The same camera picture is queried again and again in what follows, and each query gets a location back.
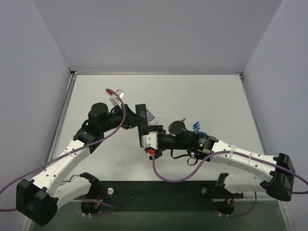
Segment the black TV remote control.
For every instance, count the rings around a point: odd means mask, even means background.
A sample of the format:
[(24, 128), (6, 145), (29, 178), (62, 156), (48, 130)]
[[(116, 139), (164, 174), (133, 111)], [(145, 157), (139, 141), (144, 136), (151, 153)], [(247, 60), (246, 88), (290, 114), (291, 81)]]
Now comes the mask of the black TV remote control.
[(136, 104), (135, 109), (136, 109), (136, 114), (141, 118), (141, 123), (139, 123), (138, 125), (139, 143), (140, 143), (140, 147), (144, 147), (143, 136), (146, 136), (149, 134), (146, 104)]

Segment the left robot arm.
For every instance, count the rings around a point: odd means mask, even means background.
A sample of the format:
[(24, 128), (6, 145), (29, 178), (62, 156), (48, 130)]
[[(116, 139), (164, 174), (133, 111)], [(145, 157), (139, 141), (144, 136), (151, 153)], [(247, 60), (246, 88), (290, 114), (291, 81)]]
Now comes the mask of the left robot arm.
[(96, 103), (67, 148), (51, 160), (31, 180), (22, 179), (16, 186), (16, 209), (40, 226), (49, 223), (60, 206), (56, 190), (65, 177), (106, 139), (106, 132), (131, 129), (147, 122), (145, 109), (133, 112), (127, 104), (112, 112), (104, 103)]

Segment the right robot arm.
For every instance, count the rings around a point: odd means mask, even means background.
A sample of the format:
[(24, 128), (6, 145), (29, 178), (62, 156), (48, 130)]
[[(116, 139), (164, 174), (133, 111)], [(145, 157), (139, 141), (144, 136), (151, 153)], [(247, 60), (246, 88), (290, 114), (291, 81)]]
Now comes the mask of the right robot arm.
[(221, 163), (243, 170), (240, 175), (221, 173), (216, 186), (227, 192), (265, 192), (280, 201), (290, 201), (294, 185), (294, 173), (290, 157), (257, 154), (227, 144), (213, 136), (187, 130), (184, 122), (172, 122), (168, 130), (162, 125), (138, 126), (141, 147), (157, 159), (165, 150), (185, 150), (186, 156), (197, 162)]

